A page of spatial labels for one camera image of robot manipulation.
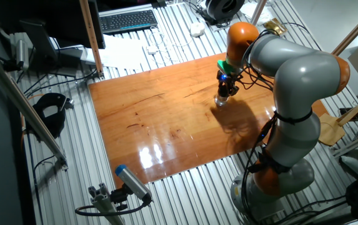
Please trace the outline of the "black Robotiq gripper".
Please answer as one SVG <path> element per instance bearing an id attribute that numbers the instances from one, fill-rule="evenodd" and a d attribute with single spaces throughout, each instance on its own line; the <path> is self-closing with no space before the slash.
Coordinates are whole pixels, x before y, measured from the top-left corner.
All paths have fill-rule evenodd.
<path id="1" fill-rule="evenodd" d="M 236 77 L 233 75 L 227 75 L 221 70 L 217 72 L 217 80 L 219 81 L 218 95 L 220 97 L 234 96 L 237 94 L 239 87 L 235 85 Z"/>

